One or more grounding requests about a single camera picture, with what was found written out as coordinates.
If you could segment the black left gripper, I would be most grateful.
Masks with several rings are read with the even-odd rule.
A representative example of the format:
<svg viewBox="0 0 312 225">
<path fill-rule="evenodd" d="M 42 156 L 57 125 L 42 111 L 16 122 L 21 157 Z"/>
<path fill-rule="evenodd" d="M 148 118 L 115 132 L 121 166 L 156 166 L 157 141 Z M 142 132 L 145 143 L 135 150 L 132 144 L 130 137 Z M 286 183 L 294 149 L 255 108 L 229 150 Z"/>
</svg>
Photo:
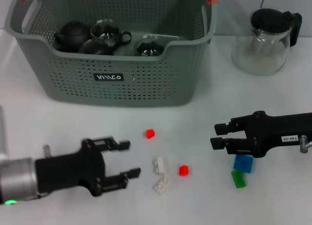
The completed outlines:
<svg viewBox="0 0 312 225">
<path fill-rule="evenodd" d="M 106 190 L 126 189 L 129 180 L 139 177 L 141 168 L 105 176 L 101 152 L 129 150 L 130 145 L 129 140 L 118 143 L 113 137 L 85 139 L 75 153 L 36 160 L 38 192 L 50 193 L 81 186 L 98 197 Z"/>
</svg>

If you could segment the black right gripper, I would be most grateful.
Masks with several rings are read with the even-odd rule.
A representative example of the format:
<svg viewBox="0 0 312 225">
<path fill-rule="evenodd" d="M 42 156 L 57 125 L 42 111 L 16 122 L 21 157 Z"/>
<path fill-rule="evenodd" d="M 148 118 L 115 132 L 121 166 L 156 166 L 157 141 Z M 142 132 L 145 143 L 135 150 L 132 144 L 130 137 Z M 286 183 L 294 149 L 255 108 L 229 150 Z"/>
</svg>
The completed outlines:
<svg viewBox="0 0 312 225">
<path fill-rule="evenodd" d="M 226 149 L 228 154 L 251 154 L 262 158 L 275 147 L 299 146 L 300 138 L 312 140 L 312 114 L 301 113 L 284 116 L 269 116 L 264 111 L 258 111 L 248 117 L 232 118 L 228 124 L 215 124 L 216 135 L 227 135 L 244 131 L 247 139 L 211 138 L 213 150 Z"/>
</svg>

